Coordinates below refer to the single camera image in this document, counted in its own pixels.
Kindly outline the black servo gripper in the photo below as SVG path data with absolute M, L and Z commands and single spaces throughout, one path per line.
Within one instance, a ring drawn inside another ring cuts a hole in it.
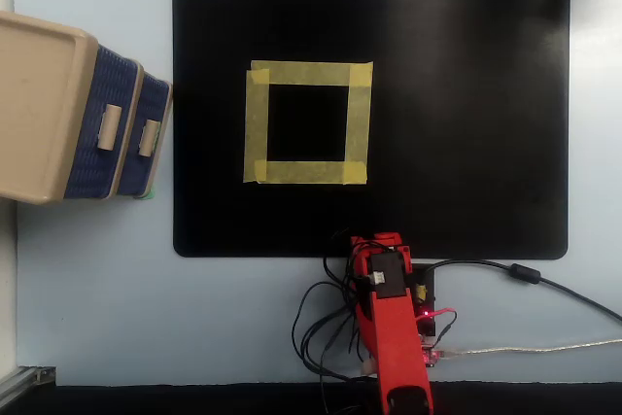
M 402 245 L 396 232 L 376 233 L 371 238 L 351 237 L 350 260 L 368 260 L 374 255 L 396 254 L 405 264 L 411 264 L 410 248 Z

